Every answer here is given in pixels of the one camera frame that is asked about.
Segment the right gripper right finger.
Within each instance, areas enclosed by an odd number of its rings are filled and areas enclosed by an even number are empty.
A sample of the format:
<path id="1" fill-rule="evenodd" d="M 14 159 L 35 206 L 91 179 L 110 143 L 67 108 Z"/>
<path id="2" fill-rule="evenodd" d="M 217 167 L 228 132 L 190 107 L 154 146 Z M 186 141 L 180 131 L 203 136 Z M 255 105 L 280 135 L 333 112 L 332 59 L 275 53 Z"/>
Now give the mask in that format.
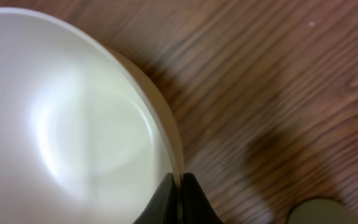
<path id="1" fill-rule="evenodd" d="M 192 173 L 183 174 L 181 199 L 183 224 L 223 224 Z"/>

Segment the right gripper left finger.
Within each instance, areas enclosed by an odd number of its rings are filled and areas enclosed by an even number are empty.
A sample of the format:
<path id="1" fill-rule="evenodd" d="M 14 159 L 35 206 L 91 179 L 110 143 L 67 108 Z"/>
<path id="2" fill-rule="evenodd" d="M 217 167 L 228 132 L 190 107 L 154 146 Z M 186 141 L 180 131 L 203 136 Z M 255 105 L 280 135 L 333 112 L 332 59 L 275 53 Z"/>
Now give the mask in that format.
<path id="1" fill-rule="evenodd" d="M 172 173 L 167 173 L 134 224 L 177 224 L 178 192 Z"/>

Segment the mint green small cup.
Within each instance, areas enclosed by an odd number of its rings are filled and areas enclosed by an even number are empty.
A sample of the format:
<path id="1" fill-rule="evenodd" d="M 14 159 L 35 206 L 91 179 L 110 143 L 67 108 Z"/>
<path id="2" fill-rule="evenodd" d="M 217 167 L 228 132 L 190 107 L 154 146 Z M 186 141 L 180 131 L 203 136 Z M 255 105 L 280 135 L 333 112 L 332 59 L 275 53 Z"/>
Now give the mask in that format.
<path id="1" fill-rule="evenodd" d="M 336 200 L 315 197 L 294 206 L 286 224 L 358 224 L 358 215 Z"/>

